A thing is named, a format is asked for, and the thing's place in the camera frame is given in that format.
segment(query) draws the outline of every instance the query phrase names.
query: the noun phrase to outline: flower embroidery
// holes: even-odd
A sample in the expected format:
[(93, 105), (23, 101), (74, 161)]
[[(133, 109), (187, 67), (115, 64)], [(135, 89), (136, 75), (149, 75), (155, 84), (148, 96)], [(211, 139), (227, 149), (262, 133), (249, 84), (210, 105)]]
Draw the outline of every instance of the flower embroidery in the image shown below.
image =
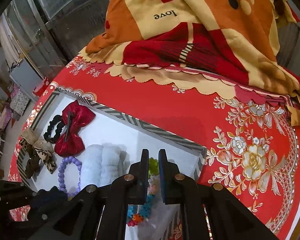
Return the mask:
[(252, 206), (249, 206), (248, 207), (248, 209), (252, 212), (252, 213), (256, 213), (256, 212), (258, 212), (258, 207), (261, 207), (263, 205), (263, 203), (261, 202), (261, 203), (259, 203), (259, 204), (257, 204), (257, 201), (255, 200), (254, 202), (253, 202), (253, 205)]
[(91, 68), (87, 74), (92, 74), (93, 77), (98, 77), (100, 75), (100, 71), (99, 70), (95, 70), (95, 68)]
[(271, 190), (274, 192), (275, 195), (281, 195), (276, 181), (277, 171), (282, 169), (287, 164), (287, 160), (283, 156), (281, 161), (277, 164), (278, 157), (274, 152), (274, 150), (270, 150), (268, 159), (269, 159), (268, 171), (261, 176), (258, 182), (257, 189), (260, 192), (265, 193), (268, 188), (270, 177), (272, 177)]
[(231, 147), (235, 153), (242, 155), (243, 151), (247, 147), (247, 143), (242, 136), (236, 136), (231, 140)]
[(263, 116), (266, 111), (266, 105), (257, 105), (253, 101), (248, 102), (249, 110), (256, 116)]
[[(243, 136), (240, 136), (244, 132), (247, 140), (251, 140), (251, 143), (247, 143)], [(242, 191), (247, 189), (247, 181), (249, 182), (249, 193), (253, 196), (253, 199), (258, 198), (259, 190), (261, 193), (266, 192), (269, 183), (270, 176), (272, 176), (272, 190), (275, 195), (280, 195), (277, 179), (282, 174), (282, 168), (287, 164), (285, 158), (277, 164), (277, 155), (273, 150), (269, 152), (270, 140), (272, 136), (268, 137), (266, 134), (262, 138), (253, 136), (253, 129), (250, 131), (244, 131), (243, 127), (236, 128), (236, 135), (231, 132), (227, 132), (228, 137), (231, 139), (227, 143), (225, 133), (216, 126), (214, 133), (218, 135), (213, 141), (218, 143), (218, 152), (212, 147), (207, 150), (207, 156), (205, 165), (211, 166), (216, 158), (218, 162), (227, 166), (219, 167), (219, 171), (214, 172), (212, 179), (208, 180), (208, 183), (221, 183), (224, 182), (229, 191), (236, 190), (236, 195), (240, 195)], [(234, 174), (234, 171), (242, 167), (242, 175)]]
[(74, 76), (76, 76), (80, 70), (86, 70), (90, 65), (90, 62), (86, 62), (81, 57), (74, 57), (73, 60), (69, 62), (69, 64), (66, 66), (66, 68), (74, 67), (70, 73), (73, 73)]
[(17, 148), (14, 148), (13, 152), (14, 152), (14, 155), (18, 158), (20, 150)]
[(176, 226), (176, 228), (173, 230), (173, 235), (175, 240), (178, 240), (182, 236), (182, 224)]
[(27, 126), (30, 126), (34, 119), (37, 117), (38, 112), (35, 109), (32, 109), (31, 114), (29, 115), (27, 119)]
[(18, 182), (19, 181), (19, 177), (18, 177), (18, 174), (11, 174), (9, 172), (9, 175), (8, 175), (8, 181), (14, 181), (14, 182)]
[(240, 103), (236, 98), (223, 99), (216, 97), (214, 99), (215, 108), (224, 109), (226, 104), (233, 107), (228, 112), (226, 120), (229, 123), (233, 123), (235, 127), (249, 127), (249, 124), (253, 124), (257, 121), (257, 124), (264, 132), (267, 128), (272, 128), (272, 122), (274, 121), (278, 131), (285, 135), (280, 125), (281, 120), (285, 118), (284, 109), (281, 106), (271, 105), (257, 105), (253, 101), (249, 101), (247, 104)]
[(246, 179), (256, 181), (260, 178), (261, 173), (266, 170), (266, 152), (262, 147), (250, 145), (248, 151), (243, 154), (242, 166), (243, 175)]

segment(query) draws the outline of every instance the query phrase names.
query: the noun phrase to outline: open box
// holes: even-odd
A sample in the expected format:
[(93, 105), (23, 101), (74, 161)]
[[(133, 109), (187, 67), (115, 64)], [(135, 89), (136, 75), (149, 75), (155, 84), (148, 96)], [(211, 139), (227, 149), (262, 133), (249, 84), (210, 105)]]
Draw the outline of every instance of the open box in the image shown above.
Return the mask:
[[(57, 88), (52, 92), (30, 127), (43, 137), (49, 121), (55, 115), (62, 114), (62, 110), (76, 99), (96, 114), (94, 120), (78, 133), (85, 147), (92, 144), (118, 146), (122, 151), (123, 174), (128, 173), (132, 163), (140, 161), (142, 149), (146, 148), (149, 150), (149, 157), (155, 159), (158, 159), (159, 150), (165, 149), (168, 160), (176, 163), (181, 173), (195, 180), (199, 178), (206, 154), (205, 147), (63, 88)], [(62, 157), (54, 155), (53, 158), (59, 166)], [(17, 165), (20, 177), (27, 186), (34, 191), (39, 189), (48, 191), (53, 186), (58, 186), (58, 171), (55, 170), (50, 174), (44, 166), (38, 175), (28, 180), (25, 176), (28, 159), (28, 154), (22, 148)], [(79, 173), (76, 166), (69, 165), (65, 172), (65, 183), (69, 192), (75, 191), (78, 181)], [(160, 190), (157, 191), (157, 196), (158, 199), (161, 198)], [(179, 216), (179, 205), (167, 206), (162, 201), (157, 201), (153, 205), (148, 222), (126, 228), (126, 239), (165, 240), (179, 222)]]

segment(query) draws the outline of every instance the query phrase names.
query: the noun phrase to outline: orange blanket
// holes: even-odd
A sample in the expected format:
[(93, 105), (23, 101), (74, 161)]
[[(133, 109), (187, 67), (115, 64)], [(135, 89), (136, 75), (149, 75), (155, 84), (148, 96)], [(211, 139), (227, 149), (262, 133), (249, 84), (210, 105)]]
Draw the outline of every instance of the orange blanket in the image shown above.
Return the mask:
[(115, 65), (187, 65), (300, 102), (300, 78), (275, 58), (277, 23), (295, 19), (286, 0), (280, 16), (274, 1), (110, 0), (106, 31), (80, 56)]

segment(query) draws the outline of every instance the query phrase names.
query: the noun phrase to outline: black hair tie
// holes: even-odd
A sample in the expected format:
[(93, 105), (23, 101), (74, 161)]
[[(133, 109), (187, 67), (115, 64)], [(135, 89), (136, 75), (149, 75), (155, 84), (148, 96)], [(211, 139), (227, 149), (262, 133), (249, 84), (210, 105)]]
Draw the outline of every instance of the black hair tie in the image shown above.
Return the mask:
[[(55, 125), (57, 124), (57, 128), (56, 128), (56, 134), (53, 138), (50, 137), (51, 133), (52, 133), (52, 130), (53, 128), (55, 127)], [(62, 131), (62, 128), (65, 126), (63, 120), (62, 120), (62, 116), (57, 114), (53, 119), (52, 121), (50, 121), (50, 124), (48, 126), (48, 129), (47, 131), (44, 133), (43, 135), (43, 138), (47, 141), (47, 142), (50, 142), (50, 143), (53, 143), (55, 144), (58, 139), (60, 138), (61, 136), (61, 131)]]

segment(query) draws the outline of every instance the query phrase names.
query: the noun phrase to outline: red hair bow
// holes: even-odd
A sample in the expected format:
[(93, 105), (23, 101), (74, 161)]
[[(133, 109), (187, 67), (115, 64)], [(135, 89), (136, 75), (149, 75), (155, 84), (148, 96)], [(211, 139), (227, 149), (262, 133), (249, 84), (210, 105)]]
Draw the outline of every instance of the red hair bow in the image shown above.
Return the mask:
[(85, 147), (78, 132), (80, 128), (91, 123), (95, 116), (96, 114), (89, 108), (79, 105), (77, 100), (67, 105), (62, 111), (62, 120), (67, 126), (67, 130), (58, 139), (54, 151), (61, 157), (81, 153)]

